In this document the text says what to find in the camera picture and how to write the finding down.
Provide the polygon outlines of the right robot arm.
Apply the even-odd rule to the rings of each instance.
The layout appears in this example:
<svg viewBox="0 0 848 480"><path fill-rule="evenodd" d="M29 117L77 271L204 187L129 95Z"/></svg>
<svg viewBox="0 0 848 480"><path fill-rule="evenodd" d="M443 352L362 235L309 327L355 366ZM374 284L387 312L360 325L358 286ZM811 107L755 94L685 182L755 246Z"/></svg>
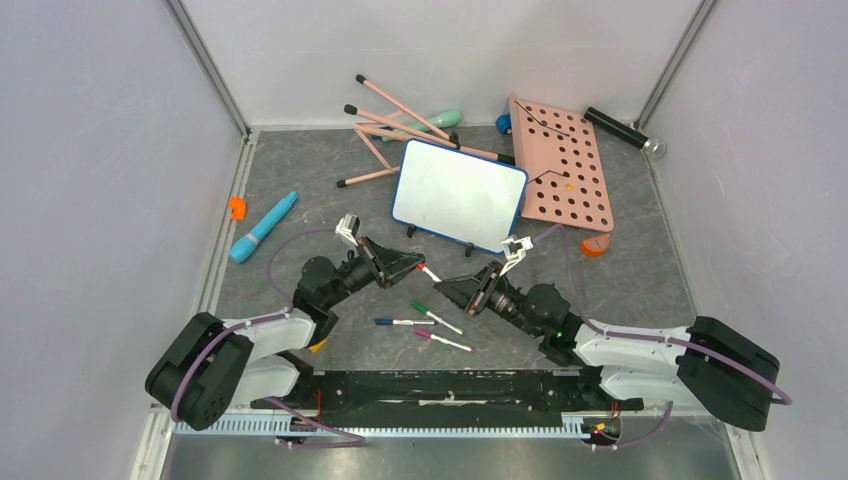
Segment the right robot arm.
<svg viewBox="0 0 848 480"><path fill-rule="evenodd" d="M589 369L577 392L591 408L613 399L672 402L762 432L771 407L786 401L777 388L777 357L718 319L698 316L690 326L666 329L584 319L554 284L524 291L502 268L493 261L434 288L470 316L488 310L539 339L555 364Z"/></svg>

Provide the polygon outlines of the blue framed whiteboard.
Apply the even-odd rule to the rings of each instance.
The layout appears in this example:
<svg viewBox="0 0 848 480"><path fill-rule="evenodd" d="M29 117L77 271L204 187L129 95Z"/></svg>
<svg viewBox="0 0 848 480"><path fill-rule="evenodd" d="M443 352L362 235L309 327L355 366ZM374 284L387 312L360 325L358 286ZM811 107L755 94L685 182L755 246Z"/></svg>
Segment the blue framed whiteboard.
<svg viewBox="0 0 848 480"><path fill-rule="evenodd" d="M515 166L412 139L404 146L391 216L498 253L512 234L528 181Z"/></svg>

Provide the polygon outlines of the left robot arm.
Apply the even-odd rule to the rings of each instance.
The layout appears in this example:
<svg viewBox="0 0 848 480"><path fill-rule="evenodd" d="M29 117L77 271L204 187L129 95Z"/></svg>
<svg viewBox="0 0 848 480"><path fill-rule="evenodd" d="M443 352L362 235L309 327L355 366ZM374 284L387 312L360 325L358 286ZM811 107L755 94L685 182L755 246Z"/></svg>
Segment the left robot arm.
<svg viewBox="0 0 848 480"><path fill-rule="evenodd" d="M231 406L276 397L290 407L306 405L314 381L291 351L320 344L335 327L333 307L370 286L387 289L419 265L422 253L356 240L339 264L307 260L289 307L264 316L222 320L194 314L152 367L145 391L167 407L175 422L200 431Z"/></svg>

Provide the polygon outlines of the red whiteboard marker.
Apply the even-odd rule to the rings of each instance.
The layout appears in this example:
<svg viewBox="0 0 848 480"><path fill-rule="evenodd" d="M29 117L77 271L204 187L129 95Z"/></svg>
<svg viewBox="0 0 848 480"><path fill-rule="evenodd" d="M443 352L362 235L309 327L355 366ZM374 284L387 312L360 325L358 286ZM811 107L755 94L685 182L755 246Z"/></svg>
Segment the red whiteboard marker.
<svg viewBox="0 0 848 480"><path fill-rule="evenodd" d="M442 279L438 275L436 275L425 263L417 264L416 268L425 275L427 275L435 283L440 283L442 281Z"/></svg>

